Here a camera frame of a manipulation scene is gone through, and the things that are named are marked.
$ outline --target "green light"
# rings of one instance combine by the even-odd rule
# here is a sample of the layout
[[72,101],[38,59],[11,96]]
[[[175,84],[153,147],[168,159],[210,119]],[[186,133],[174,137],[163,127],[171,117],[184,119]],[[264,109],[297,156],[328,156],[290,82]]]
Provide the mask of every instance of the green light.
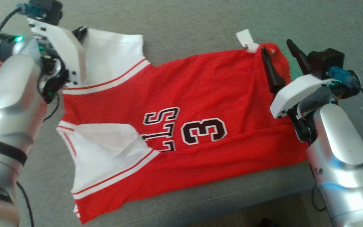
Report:
[[24,38],[23,36],[18,36],[16,37],[15,42],[20,42],[23,40],[23,38]]

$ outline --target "red jersey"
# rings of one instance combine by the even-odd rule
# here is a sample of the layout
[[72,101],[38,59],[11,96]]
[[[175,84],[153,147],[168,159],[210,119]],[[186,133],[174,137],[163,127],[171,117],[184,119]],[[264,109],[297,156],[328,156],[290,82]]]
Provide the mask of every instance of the red jersey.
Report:
[[[63,90],[57,128],[75,162],[81,223],[127,201],[305,159],[290,120],[270,113],[261,48],[155,67],[142,54],[141,36],[88,33],[87,78]],[[278,47],[261,46],[273,49],[274,66],[289,82]]]

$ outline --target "wooden floor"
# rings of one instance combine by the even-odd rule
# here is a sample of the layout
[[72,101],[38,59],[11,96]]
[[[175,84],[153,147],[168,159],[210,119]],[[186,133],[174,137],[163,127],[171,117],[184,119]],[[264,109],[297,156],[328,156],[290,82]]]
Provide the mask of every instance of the wooden floor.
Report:
[[[315,203],[323,207],[323,201],[317,193]],[[313,208],[310,192],[270,201],[189,227],[255,227],[263,218],[274,221],[279,227],[331,227],[327,212]]]

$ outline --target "red stripe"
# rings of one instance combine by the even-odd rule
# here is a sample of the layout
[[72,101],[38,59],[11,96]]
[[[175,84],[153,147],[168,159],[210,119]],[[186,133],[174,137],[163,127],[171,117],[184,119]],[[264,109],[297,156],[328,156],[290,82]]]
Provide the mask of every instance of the red stripe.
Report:
[[65,139],[68,141],[69,146],[71,147],[72,152],[74,153],[74,155],[75,155],[75,157],[76,157],[76,156],[77,156],[77,153],[76,153],[76,151],[75,151],[74,145],[72,145],[71,141],[69,140],[68,135],[67,135],[65,132],[64,132],[64,136],[65,136]]
[[146,59],[143,59],[141,60],[140,62],[138,62],[135,66],[133,66],[131,69],[129,69],[127,72],[125,72],[123,75],[117,77],[116,79],[112,79],[110,81],[107,81],[107,82],[104,82],[104,83],[101,83],[101,84],[97,84],[97,85],[92,85],[92,86],[88,86],[88,87],[79,87],[79,88],[68,88],[67,90],[80,90],[80,89],[91,89],[91,88],[95,88],[95,87],[98,87],[98,86],[102,86],[102,85],[105,85],[105,84],[108,84],[108,83],[111,83],[113,81],[116,81],[120,78],[122,78],[123,76],[125,76],[127,73],[129,73],[131,70],[133,70],[135,67],[137,67],[141,62],[145,61]]
[[68,129],[68,130],[74,131],[74,129],[72,129],[72,128],[67,128],[67,127],[64,127],[64,126],[61,126],[61,125],[58,125],[57,127],[58,128],[63,128],[63,129]]
[[76,195],[76,194],[79,194],[79,193],[82,193],[82,192],[84,192],[84,191],[86,191],[86,190],[89,190],[89,189],[91,189],[91,188],[93,188],[93,187],[96,187],[96,186],[98,186],[99,184],[102,184],[102,183],[104,183],[104,182],[106,182],[106,181],[109,181],[109,180],[111,180],[111,179],[113,179],[113,178],[115,178],[115,177],[117,177],[118,175],[120,175],[120,174],[123,174],[123,173],[125,173],[125,172],[127,172],[127,171],[129,171],[129,170],[131,170],[131,169],[133,169],[134,167],[136,167],[137,165],[139,165],[143,160],[145,160],[152,152],[154,151],[154,149],[152,149],[150,152],[149,152],[149,154],[147,154],[147,156],[145,156],[143,159],[141,159],[137,164],[135,164],[135,165],[133,165],[132,167],[130,167],[130,168],[128,168],[128,169],[126,169],[126,170],[124,170],[124,171],[122,171],[122,172],[120,172],[120,173],[118,173],[118,174],[116,174],[116,175],[114,175],[114,176],[112,176],[112,177],[110,177],[110,178],[107,178],[106,180],[104,180],[104,181],[101,181],[101,182],[99,182],[99,183],[97,183],[97,184],[94,184],[94,185],[92,185],[92,186],[90,186],[90,187],[88,187],[88,188],[85,188],[84,190],[82,190],[82,191],[78,191],[78,192],[76,192],[76,193],[72,193],[72,195]]

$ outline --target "robotic arm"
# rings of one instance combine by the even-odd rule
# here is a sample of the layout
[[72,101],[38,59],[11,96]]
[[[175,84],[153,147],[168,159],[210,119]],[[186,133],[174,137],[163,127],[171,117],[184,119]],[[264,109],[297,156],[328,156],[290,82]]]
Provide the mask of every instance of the robotic arm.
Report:
[[[0,227],[18,226],[14,184],[46,114],[46,106],[66,83],[85,79],[86,28],[57,27],[62,4],[30,0],[21,4],[29,27],[39,36],[18,42],[0,35]],[[363,227],[363,141],[336,99],[358,93],[359,80],[342,69],[344,55],[333,49],[305,56],[292,41],[291,53],[304,76],[285,86],[262,50],[271,113],[288,115],[298,139],[307,142],[311,171],[335,227]]]

